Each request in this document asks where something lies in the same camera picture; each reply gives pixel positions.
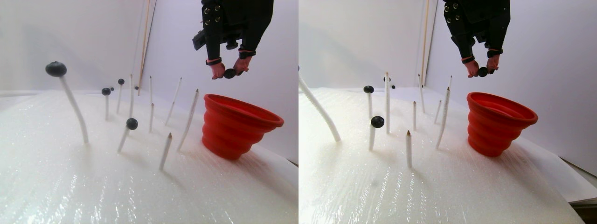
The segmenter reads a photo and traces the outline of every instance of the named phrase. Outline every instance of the black sphere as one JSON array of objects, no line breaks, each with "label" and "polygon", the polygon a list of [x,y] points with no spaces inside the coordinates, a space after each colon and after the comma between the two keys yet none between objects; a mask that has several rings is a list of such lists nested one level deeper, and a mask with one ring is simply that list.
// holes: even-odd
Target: black sphere
[{"label": "black sphere", "polygon": [[103,88],[103,89],[101,89],[101,94],[104,95],[104,96],[110,95],[110,89],[109,88]]},{"label": "black sphere", "polygon": [[52,62],[45,66],[45,72],[53,77],[62,77],[66,74],[66,66],[61,62]]},{"label": "black sphere", "polygon": [[366,87],[363,88],[363,91],[365,93],[373,93],[374,90],[373,90],[372,86],[368,85],[368,86],[366,86]]},{"label": "black sphere", "polygon": [[231,79],[236,76],[236,71],[234,69],[226,69],[224,71],[224,78]]},{"label": "black sphere", "polygon": [[371,125],[373,125],[374,128],[380,128],[383,127],[383,123],[385,122],[385,120],[380,117],[380,116],[374,116],[371,119]]},{"label": "black sphere", "polygon": [[130,130],[135,130],[137,129],[137,126],[139,125],[139,123],[137,123],[137,120],[135,118],[129,118],[127,120],[127,127]]}]

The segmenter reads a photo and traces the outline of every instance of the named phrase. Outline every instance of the white foam surface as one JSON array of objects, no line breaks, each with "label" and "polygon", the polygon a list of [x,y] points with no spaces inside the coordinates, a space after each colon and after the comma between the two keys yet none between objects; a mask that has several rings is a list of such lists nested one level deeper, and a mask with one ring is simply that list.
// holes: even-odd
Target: white foam surface
[{"label": "white foam surface", "polygon": [[292,170],[280,157],[255,145],[237,161],[221,159],[201,144],[196,115],[181,152],[170,150],[159,171],[165,139],[172,132],[178,144],[188,112],[175,110],[164,126],[167,109],[156,108],[149,133],[149,104],[136,104],[139,127],[117,154],[127,109],[111,108],[106,122],[103,97],[75,98],[88,146],[64,92],[0,112],[0,223],[296,223],[298,190],[280,174]]},{"label": "white foam surface", "polygon": [[[392,135],[368,147],[367,96],[313,91],[338,126],[334,142],[305,96],[299,98],[301,223],[582,223],[518,145],[489,158],[467,143],[467,112],[450,110],[439,150],[435,114],[417,111],[413,169],[405,158],[412,102],[392,99]],[[384,98],[373,97],[373,115]]]}]

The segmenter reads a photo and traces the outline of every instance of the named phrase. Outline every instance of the red silicone bowl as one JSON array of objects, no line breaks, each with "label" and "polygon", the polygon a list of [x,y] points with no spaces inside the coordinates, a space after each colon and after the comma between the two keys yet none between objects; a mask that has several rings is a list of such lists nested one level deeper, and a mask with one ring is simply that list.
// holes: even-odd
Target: red silicone bowl
[{"label": "red silicone bowl", "polygon": [[523,129],[538,116],[527,107],[487,93],[469,93],[469,144],[488,157],[497,157],[510,147]]},{"label": "red silicone bowl", "polygon": [[235,160],[284,120],[258,106],[225,96],[206,94],[201,142],[219,157]]}]

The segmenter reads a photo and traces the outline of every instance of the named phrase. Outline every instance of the stick with black ball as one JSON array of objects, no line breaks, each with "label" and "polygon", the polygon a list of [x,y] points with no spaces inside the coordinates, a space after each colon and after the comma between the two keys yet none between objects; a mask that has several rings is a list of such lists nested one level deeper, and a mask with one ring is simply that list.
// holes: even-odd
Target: stick with black ball
[{"label": "stick with black ball", "polygon": [[374,89],[372,86],[368,85],[363,88],[363,91],[367,93],[367,100],[369,102],[369,116],[367,119],[370,119],[373,116],[373,104],[371,103],[371,93],[373,93]]},{"label": "stick with black ball", "polygon": [[110,95],[110,89],[109,88],[101,89],[101,94],[106,96],[106,121],[107,121],[108,120],[108,102],[109,102],[108,96]]},{"label": "stick with black ball", "polygon": [[139,124],[137,123],[137,120],[135,118],[129,118],[127,120],[127,125],[124,127],[124,134],[122,135],[122,139],[120,140],[120,145],[118,146],[118,153],[120,153],[120,151],[122,151],[122,147],[124,146],[124,141],[127,139],[128,132],[130,130],[137,129],[138,125]]},{"label": "stick with black ball", "polygon": [[60,79],[60,83],[62,83],[62,87],[64,88],[64,92],[66,93],[66,97],[68,97],[70,105],[75,110],[76,116],[79,119],[79,124],[81,125],[81,131],[83,133],[83,142],[85,144],[89,143],[89,138],[87,137],[87,126],[85,125],[85,121],[83,120],[83,115],[81,115],[81,110],[79,110],[79,106],[77,106],[76,104],[73,93],[70,91],[69,86],[66,84],[66,78],[64,77],[64,75],[66,74],[66,66],[60,62],[52,62],[46,65],[45,71],[48,73],[48,75],[58,77]]},{"label": "stick with black ball", "polygon": [[374,116],[371,119],[371,127],[369,132],[369,151],[373,150],[373,143],[375,141],[375,128],[383,127],[384,119],[380,116]]},{"label": "stick with black ball", "polygon": [[116,113],[120,111],[120,97],[122,96],[122,85],[124,85],[124,79],[118,79],[118,104],[116,104]]}]

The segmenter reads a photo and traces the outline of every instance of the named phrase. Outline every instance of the black ball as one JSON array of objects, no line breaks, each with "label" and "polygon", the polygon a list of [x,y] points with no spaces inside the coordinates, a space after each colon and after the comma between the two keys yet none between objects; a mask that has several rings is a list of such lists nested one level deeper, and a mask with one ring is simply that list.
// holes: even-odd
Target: black ball
[{"label": "black ball", "polygon": [[61,62],[52,62],[45,66],[45,72],[53,77],[62,77],[66,74],[66,65]]},{"label": "black ball", "polygon": [[236,71],[234,69],[226,69],[224,71],[224,78],[231,79],[236,76]]},{"label": "black ball", "polygon": [[103,89],[101,89],[101,94],[104,95],[104,96],[110,95],[110,89],[109,88],[103,88]]},{"label": "black ball", "polygon": [[139,123],[137,122],[137,120],[135,118],[129,118],[127,120],[127,127],[130,130],[135,130],[137,129],[137,126],[139,125]]},{"label": "black ball", "polygon": [[372,86],[368,85],[363,88],[363,91],[365,91],[365,93],[373,93],[374,89]]},{"label": "black ball", "polygon": [[481,76],[481,77],[485,77],[487,76],[487,68],[486,67],[481,67],[478,71],[477,71],[477,75]]},{"label": "black ball", "polygon": [[383,123],[384,123],[384,122],[385,122],[385,120],[384,120],[382,117],[380,117],[380,116],[374,116],[374,117],[371,119],[371,125],[372,125],[374,128],[380,128],[380,127],[383,127]]}]

